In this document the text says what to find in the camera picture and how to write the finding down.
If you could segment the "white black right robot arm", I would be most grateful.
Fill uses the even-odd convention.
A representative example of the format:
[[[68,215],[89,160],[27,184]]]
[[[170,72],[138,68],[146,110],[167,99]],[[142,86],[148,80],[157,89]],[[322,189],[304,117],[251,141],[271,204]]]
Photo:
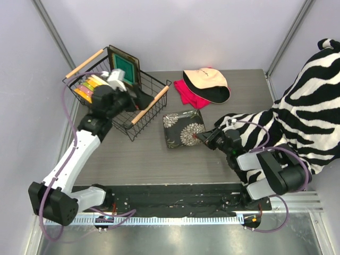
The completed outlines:
[[[240,204],[244,209],[253,209],[269,196],[304,190],[312,180],[305,163],[287,144],[247,152],[237,130],[222,131],[218,127],[194,137],[209,149],[222,151],[239,178],[251,170],[263,171],[263,179],[249,182],[241,189]]]

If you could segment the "black floral square plate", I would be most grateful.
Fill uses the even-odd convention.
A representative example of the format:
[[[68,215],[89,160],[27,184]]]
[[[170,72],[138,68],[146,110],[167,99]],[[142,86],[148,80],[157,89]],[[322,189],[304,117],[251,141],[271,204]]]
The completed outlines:
[[[199,109],[165,114],[163,127],[168,149],[198,145],[201,140],[196,134],[206,132]]]

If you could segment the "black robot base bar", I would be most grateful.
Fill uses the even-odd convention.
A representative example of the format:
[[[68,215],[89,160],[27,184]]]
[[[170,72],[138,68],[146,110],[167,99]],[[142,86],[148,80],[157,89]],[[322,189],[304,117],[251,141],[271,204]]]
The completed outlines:
[[[270,211],[269,198],[251,200],[238,183],[108,186],[108,201],[96,208],[136,217],[229,217],[238,211]]]

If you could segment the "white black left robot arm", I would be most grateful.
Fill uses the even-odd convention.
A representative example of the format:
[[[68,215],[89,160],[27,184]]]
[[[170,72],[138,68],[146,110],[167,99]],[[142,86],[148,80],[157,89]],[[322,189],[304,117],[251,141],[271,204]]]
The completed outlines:
[[[133,93],[109,85],[95,87],[91,95],[89,113],[81,120],[69,146],[56,167],[41,183],[32,182],[28,194],[33,212],[62,226],[72,223],[77,213],[91,207],[102,212],[112,208],[113,198],[104,186],[73,192],[79,173],[91,154],[100,146],[111,130],[112,119],[123,111],[145,110],[154,98],[144,93],[137,84]]]

